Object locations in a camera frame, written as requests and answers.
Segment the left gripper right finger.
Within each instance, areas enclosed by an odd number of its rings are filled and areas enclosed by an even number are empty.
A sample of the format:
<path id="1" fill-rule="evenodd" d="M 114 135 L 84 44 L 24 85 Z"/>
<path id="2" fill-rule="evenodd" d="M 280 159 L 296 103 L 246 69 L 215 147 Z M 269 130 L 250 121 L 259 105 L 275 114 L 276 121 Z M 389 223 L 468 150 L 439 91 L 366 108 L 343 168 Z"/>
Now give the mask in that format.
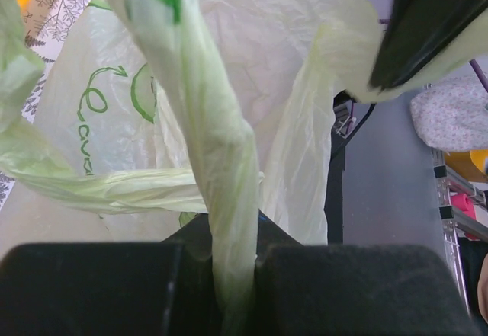
<path id="1" fill-rule="evenodd" d="M 256 335 L 478 335 L 446 263 L 421 245 L 302 245 L 258 217 Z"/>

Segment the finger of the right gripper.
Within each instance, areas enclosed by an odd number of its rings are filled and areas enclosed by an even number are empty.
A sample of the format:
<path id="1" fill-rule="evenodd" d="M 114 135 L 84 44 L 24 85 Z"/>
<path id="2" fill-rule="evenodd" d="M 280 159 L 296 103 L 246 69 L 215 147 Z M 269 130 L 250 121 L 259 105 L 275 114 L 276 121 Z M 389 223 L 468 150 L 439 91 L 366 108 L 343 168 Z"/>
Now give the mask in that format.
<path id="1" fill-rule="evenodd" d="M 487 52 L 487 0 L 393 0 L 369 85 L 430 82 Z"/>

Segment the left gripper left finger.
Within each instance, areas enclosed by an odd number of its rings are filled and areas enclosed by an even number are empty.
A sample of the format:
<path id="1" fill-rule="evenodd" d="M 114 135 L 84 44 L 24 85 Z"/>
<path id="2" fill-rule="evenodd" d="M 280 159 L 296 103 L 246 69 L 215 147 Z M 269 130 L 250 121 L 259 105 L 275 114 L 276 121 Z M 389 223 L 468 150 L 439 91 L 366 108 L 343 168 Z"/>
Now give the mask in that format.
<path id="1" fill-rule="evenodd" d="M 3 335 L 217 335 L 208 219 L 162 242 L 29 243 L 1 262 Z"/>

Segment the light green plastic bag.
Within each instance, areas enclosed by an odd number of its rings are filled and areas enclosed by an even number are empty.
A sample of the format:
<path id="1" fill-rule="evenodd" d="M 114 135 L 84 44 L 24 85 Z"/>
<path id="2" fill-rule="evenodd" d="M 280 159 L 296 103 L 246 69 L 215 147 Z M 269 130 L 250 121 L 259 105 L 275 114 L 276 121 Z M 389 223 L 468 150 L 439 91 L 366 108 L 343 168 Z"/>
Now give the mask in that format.
<path id="1" fill-rule="evenodd" d="M 339 82 L 356 100 L 377 103 L 424 85 L 369 85 L 386 29 L 366 0 L 334 0 L 318 27 L 294 82 L 294 92 L 332 97 Z M 95 176 L 95 213 L 186 210 L 172 189 L 196 187 L 210 214 L 213 272 L 223 329 L 235 334 L 249 314 L 258 235 L 258 155 L 255 134 L 242 115 L 199 0 L 106 0 L 149 63 L 185 139 L 189 169 L 118 171 Z"/>

